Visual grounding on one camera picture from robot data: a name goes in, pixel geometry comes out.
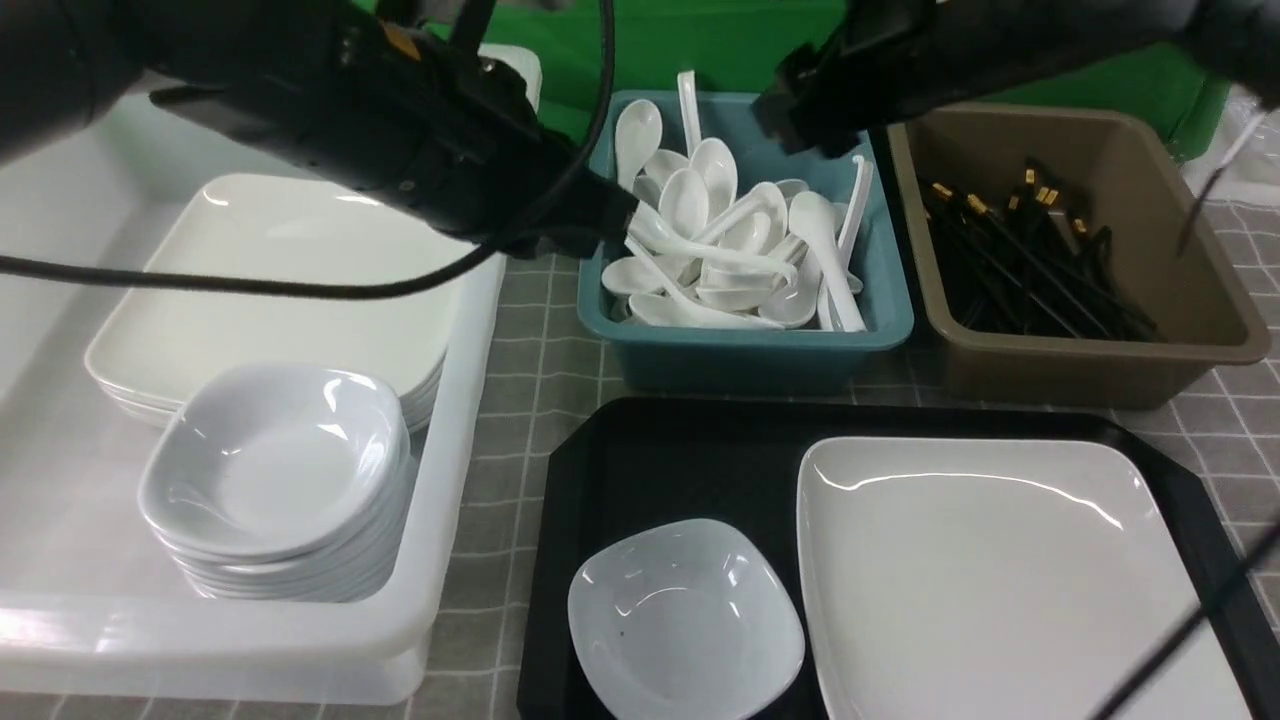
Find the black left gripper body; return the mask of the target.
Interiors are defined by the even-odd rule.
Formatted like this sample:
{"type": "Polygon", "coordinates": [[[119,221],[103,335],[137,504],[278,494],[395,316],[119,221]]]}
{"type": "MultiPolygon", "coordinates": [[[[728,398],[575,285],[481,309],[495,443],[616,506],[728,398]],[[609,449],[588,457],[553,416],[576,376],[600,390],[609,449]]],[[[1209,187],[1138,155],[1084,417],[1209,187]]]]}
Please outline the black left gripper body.
{"type": "Polygon", "coordinates": [[[508,63],[380,20],[340,31],[340,79],[366,124],[342,184],[457,240],[516,258],[588,258],[622,240],[637,200],[540,124],[508,63]]]}

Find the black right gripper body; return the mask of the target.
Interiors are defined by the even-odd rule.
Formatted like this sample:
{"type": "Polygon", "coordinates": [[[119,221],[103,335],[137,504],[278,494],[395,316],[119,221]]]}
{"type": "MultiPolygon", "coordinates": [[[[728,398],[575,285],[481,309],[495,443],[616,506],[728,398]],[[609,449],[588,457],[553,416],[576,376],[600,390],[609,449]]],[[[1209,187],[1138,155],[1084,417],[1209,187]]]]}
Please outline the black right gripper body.
{"type": "Polygon", "coordinates": [[[763,135],[788,154],[837,158],[863,131],[938,108],[954,95],[938,54],[941,1],[846,1],[819,44],[804,44],[776,67],[751,104],[763,135]]]}

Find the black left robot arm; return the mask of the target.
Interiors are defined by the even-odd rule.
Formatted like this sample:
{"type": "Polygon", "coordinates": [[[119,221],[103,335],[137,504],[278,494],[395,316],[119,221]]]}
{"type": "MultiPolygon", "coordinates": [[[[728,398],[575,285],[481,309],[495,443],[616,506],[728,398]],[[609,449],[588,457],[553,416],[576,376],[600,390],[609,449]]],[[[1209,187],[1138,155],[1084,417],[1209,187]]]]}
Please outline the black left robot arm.
{"type": "Polygon", "coordinates": [[[101,120],[128,94],[402,211],[531,258],[589,258],[637,200],[544,127],[530,83],[479,49],[494,3],[445,37],[353,1],[5,1],[3,160],[101,120]]]}

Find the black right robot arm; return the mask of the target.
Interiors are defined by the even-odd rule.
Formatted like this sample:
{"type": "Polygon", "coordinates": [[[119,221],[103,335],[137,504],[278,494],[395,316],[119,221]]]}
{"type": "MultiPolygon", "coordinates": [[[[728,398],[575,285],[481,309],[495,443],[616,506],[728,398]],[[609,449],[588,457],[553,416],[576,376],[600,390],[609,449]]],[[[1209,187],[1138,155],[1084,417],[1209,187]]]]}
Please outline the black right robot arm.
{"type": "Polygon", "coordinates": [[[1277,105],[1275,1],[849,1],[751,109],[786,152],[838,158],[864,131],[1161,42],[1277,105]]]}

